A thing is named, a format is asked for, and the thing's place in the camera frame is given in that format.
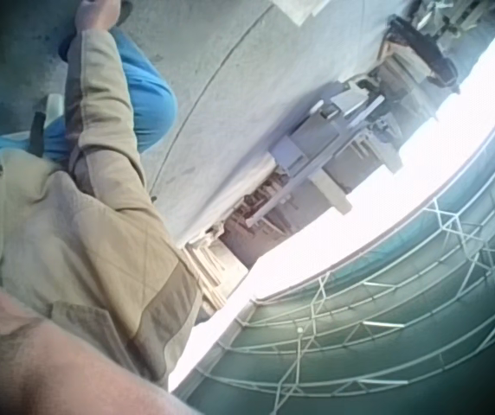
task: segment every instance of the blue pants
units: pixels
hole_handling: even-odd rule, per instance
[[[141,153],[169,131],[177,115],[177,102],[167,82],[132,40],[118,29],[112,30],[112,35],[123,62],[134,111],[134,132]],[[16,141],[0,137],[0,150],[27,150],[28,147],[29,140]],[[44,157],[63,162],[68,159],[69,153],[65,120],[60,117],[44,131]]]

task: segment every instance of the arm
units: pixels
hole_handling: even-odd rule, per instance
[[[1,290],[0,412],[195,413]]]
[[[115,1],[97,3],[103,8]],[[94,4],[83,1],[80,6],[79,34],[68,52],[65,106],[67,139],[73,145],[69,172],[83,192],[114,210],[150,209],[122,63],[113,37],[103,29],[114,22],[84,22],[84,10],[91,12]]]

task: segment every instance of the hand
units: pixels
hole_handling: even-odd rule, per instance
[[[81,0],[74,20],[76,30],[109,30],[117,24],[119,15],[120,0]]]

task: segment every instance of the concrete ground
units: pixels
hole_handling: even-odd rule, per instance
[[[174,129],[143,156],[177,243],[218,220],[273,168],[266,149],[328,82],[367,71],[389,15],[410,0],[332,0],[299,28],[268,0],[132,0],[127,31],[178,99]],[[56,50],[77,0],[0,0],[0,132],[29,127],[63,91]]]

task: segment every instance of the person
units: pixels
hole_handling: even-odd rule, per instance
[[[76,13],[67,162],[0,147],[1,413],[191,413],[164,389],[202,295],[145,189],[119,9]]]
[[[132,13],[132,3],[122,2],[121,10],[117,24],[123,23]],[[110,28],[109,32],[117,44],[125,73],[138,152],[143,153],[169,132],[177,116],[177,100],[169,84],[138,46],[116,26]],[[68,48],[72,40],[73,36],[69,36],[61,43],[59,55],[64,61],[68,60]],[[43,155],[58,163],[67,162],[71,147],[66,139],[64,117],[48,125],[43,136]],[[7,148],[27,150],[29,140],[16,141],[0,137],[0,149]]]

